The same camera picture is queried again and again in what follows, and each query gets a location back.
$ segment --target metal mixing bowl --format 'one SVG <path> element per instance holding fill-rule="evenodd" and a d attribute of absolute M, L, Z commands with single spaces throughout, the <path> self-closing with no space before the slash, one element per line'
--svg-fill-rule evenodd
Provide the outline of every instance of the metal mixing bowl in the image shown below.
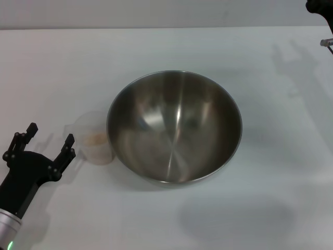
<path fill-rule="evenodd" d="M 217 83 L 195 73 L 162 71 L 125 87 L 107 121 L 118 158 L 137 174 L 166 183 L 207 177 L 235 153 L 238 107 Z"/>

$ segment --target measuring cup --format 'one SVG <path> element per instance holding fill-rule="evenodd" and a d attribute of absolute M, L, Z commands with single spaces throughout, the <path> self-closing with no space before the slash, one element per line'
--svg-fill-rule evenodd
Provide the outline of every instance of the measuring cup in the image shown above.
<path fill-rule="evenodd" d="M 80 116 L 74 124 L 65 126 L 64 133 L 74 135 L 76 144 L 89 162 L 96 165 L 112 162 L 103 112 L 93 111 Z"/>

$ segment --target plastic measuring cup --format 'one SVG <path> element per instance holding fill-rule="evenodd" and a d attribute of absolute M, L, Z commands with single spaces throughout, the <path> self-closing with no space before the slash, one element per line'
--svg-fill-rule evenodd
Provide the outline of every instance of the plastic measuring cup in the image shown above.
<path fill-rule="evenodd" d="M 112 162 L 112 150 L 106 132 L 106 115 L 93 111 L 80 116 L 74 124 L 65 126 L 72 133 L 86 159 L 96 165 Z"/>

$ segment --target white tabletop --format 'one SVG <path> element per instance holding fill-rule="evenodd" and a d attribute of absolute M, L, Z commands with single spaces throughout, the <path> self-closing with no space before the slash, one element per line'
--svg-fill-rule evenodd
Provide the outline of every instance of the white tabletop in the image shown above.
<path fill-rule="evenodd" d="M 0 31 L 0 152 L 55 158 L 63 128 L 160 70 L 202 74 L 235 99 L 243 137 L 202 182 L 156 186 L 117 159 L 77 157 L 43 185 L 13 250 L 333 248 L 333 56 L 328 27 Z M 0 162 L 0 181 L 8 172 Z"/>

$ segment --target green led light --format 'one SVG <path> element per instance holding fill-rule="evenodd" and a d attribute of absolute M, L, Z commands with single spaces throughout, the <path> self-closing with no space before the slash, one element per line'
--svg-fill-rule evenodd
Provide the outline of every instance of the green led light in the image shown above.
<path fill-rule="evenodd" d="M 11 249 L 11 246 L 12 246 L 12 242 L 9 243 L 8 247 L 7 247 L 7 250 L 10 250 Z"/>

